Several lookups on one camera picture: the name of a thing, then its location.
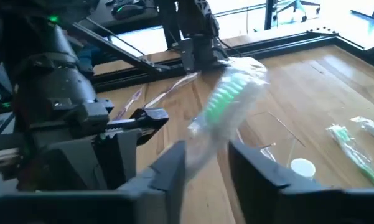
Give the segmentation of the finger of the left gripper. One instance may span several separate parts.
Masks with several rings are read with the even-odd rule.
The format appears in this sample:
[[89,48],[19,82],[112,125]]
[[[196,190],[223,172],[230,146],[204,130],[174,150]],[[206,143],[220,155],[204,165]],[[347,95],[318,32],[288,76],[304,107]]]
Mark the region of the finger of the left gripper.
[[56,142],[44,148],[44,190],[105,188],[105,178],[89,139]]
[[138,137],[139,129],[95,137],[95,154],[109,189],[116,189],[136,176]]

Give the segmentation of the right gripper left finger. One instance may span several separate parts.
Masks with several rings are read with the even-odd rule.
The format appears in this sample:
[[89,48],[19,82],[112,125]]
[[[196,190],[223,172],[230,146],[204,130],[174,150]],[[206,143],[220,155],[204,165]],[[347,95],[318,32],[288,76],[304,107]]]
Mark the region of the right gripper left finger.
[[185,141],[178,141],[119,188],[131,207],[130,223],[180,223],[184,186]]

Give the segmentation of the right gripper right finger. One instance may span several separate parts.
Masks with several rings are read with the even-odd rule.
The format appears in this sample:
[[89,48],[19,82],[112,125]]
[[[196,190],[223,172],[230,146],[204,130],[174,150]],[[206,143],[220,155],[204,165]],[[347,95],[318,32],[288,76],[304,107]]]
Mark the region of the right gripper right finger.
[[320,223],[328,188],[268,159],[240,141],[228,143],[231,177],[247,223]]

